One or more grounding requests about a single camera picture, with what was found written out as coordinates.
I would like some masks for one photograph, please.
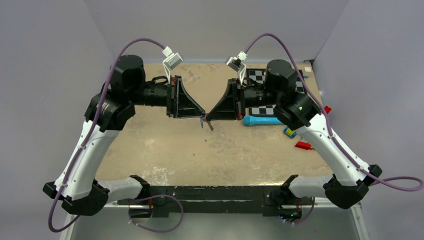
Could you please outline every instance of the robotic arm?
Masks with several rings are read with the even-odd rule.
[[[93,124],[100,98],[101,93],[91,99],[84,115],[85,122],[80,138],[66,168],[56,181],[48,182],[43,187],[43,191],[52,199],[59,189],[64,187],[59,200],[63,201],[62,208],[69,214],[92,216],[107,203],[137,198],[148,185],[137,175],[114,181],[95,180],[96,172],[109,146],[124,128],[127,120],[135,115],[135,105],[166,107],[166,114],[172,118],[205,115],[203,108],[187,93],[181,76],[159,76],[146,81],[143,60],[135,55],[124,55],[120,57],[114,69],[94,131],[85,147],[81,147]],[[67,185],[63,186],[62,182],[71,160],[81,148],[82,152],[70,170]]]
[[[360,168],[337,148],[326,125],[326,119],[318,105],[306,94],[296,91],[297,73],[289,62],[276,59],[266,66],[264,84],[254,83],[244,76],[246,65],[237,57],[230,57],[227,65],[236,70],[239,78],[229,79],[225,94],[205,116],[205,121],[241,120],[245,109],[276,105],[274,115],[290,129],[295,130],[327,162],[334,174],[320,177],[292,175],[282,185],[286,195],[293,198],[323,197],[342,209],[359,202],[369,190],[374,179],[361,170],[379,177],[378,165],[368,165],[339,138],[338,142],[360,165]]]

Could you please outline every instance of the white wall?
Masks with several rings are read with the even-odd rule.
[[[42,188],[68,162],[112,55],[82,0],[2,1],[0,34],[0,238],[59,239]]]
[[[219,62],[236,55],[259,34],[280,36],[297,61],[315,59],[348,0],[85,0],[113,54],[137,37],[169,45],[185,62]],[[130,49],[146,62],[161,62],[155,47]],[[272,38],[249,52],[250,62],[285,58]]]
[[[423,9],[422,0],[350,0],[314,64],[334,129],[384,178],[424,177]],[[424,239],[423,199],[373,186],[363,201],[371,239]]]

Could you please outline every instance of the black and white chessboard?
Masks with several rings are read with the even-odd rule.
[[[265,80],[265,69],[257,69],[257,68],[247,68],[246,69],[246,75],[248,78],[251,78],[253,81],[263,84]],[[304,86],[299,79],[297,78],[296,81],[296,90],[300,93],[305,93]],[[274,110],[273,108],[275,105],[267,105],[267,106],[260,106],[260,107],[251,107],[249,108],[249,115],[255,116],[255,117],[274,117]]]

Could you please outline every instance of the small blue object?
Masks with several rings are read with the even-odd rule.
[[[285,129],[282,132],[285,133],[291,139],[296,137],[296,135],[297,135],[297,133],[295,131],[291,130],[288,126],[286,126]]]
[[[272,116],[245,116],[241,121],[243,125],[282,125],[282,123],[276,117]]]

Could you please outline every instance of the worn table surface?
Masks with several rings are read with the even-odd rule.
[[[248,68],[265,68],[250,64]],[[310,64],[299,64],[305,70]],[[146,80],[164,75],[161,64],[146,64]],[[313,72],[303,71],[319,98]],[[188,93],[208,112],[237,73],[224,64],[181,64]],[[136,115],[112,143],[97,172],[98,180],[137,174],[152,185],[273,185],[290,175],[320,176],[331,169],[314,150],[294,147],[282,125],[244,126],[241,121],[213,121],[201,128],[199,118],[174,119],[165,107],[136,106]]]

